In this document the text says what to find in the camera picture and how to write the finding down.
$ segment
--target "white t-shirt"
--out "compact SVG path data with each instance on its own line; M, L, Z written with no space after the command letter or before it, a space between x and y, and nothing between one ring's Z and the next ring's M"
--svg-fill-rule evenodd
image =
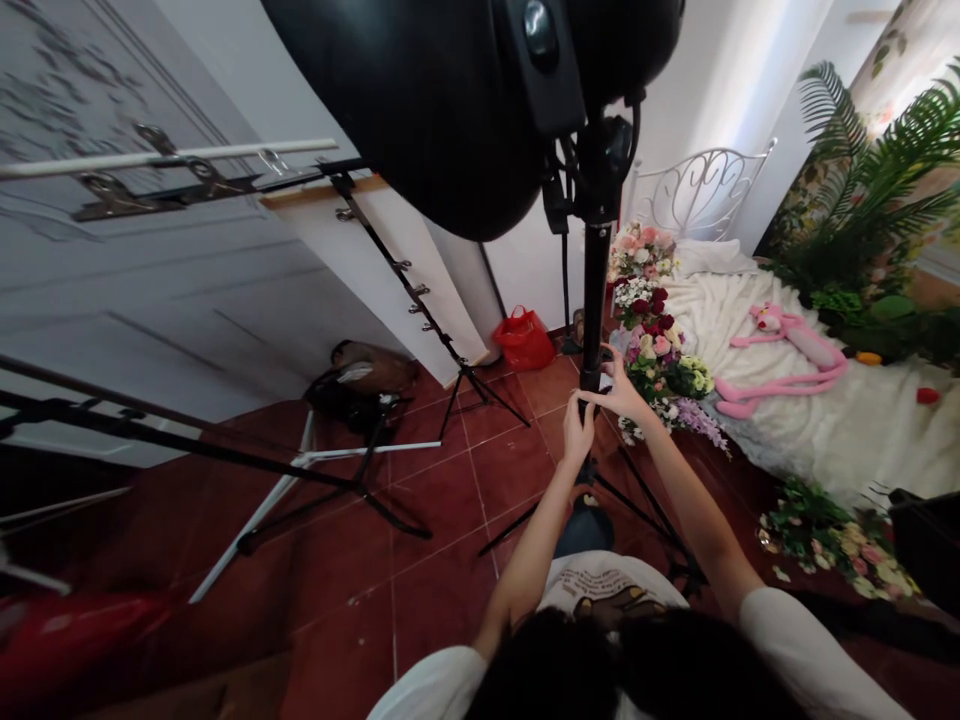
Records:
M554 560L540 607L591 614L607 629L620 617L687 607L667 578L632 557L596 550ZM909 719L797 600L759 588L740 606L740 631L816 718ZM434 653L400 678L368 720L460 720L480 687L487 663L470 647ZM621 691L618 720L649 716Z

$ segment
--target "stuffed toy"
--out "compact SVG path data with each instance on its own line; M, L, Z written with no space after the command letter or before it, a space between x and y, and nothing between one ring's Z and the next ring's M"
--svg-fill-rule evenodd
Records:
M776 395L816 395L833 387L838 378L847 371L847 358L843 352L824 340L799 315L783 312L779 305L764 303L754 305L750 314L757 320L757 328L763 335L738 337L730 341L732 347L745 348L754 343L789 340L820 372L813 375L794 375L771 380L766 385L739 389L717 378L716 389L723 398L717 410L738 420L753 415L760 401Z

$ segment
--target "bed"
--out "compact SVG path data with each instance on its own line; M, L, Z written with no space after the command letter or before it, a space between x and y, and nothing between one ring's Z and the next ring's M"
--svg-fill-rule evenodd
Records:
M738 387L815 371L786 341L730 346L733 337L756 334L751 305L779 304L825 329L795 290L731 254L738 244L726 234L768 155L709 150L666 171L636 169L624 202L627 218L685 239L678 254L704 271L663 282L667 311L684 329L684 352ZM940 401L918 405L920 387L939 391ZM831 390L766 399L748 420L718 413L719 399L713 393L702 404L752 463L817 481L848 507L885 507L886 493L897 487L921 497L960 490L960 382L919 359L887 367L852 362Z

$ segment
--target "flower bouquet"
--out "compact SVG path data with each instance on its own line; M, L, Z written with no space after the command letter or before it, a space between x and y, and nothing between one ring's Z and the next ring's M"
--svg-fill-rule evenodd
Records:
M620 330L611 342L621 347L627 376L640 396L660 417L667 432L685 428L708 437L727 451L727 441L716 421L697 400L713 391L713 378L703 361L683 354L683 330L666 312L669 293L660 279L679 263L673 259L673 238L640 223L617 234L610 253L613 302ZM621 417L624 442L643 439L640 428Z
M854 516L817 483L793 477L783 494L777 510L760 516L757 537L764 550L796 558L807 574L836 569L865 598L897 600L919 592L893 557L886 517L874 511ZM790 582L780 568L774 573Z

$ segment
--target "white pillow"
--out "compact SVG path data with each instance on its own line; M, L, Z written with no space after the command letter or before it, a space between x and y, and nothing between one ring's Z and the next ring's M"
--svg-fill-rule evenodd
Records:
M740 252L739 240L704 242L701 240L677 240L674 257L680 261L677 274L680 277L698 272L718 275L759 272L757 263Z

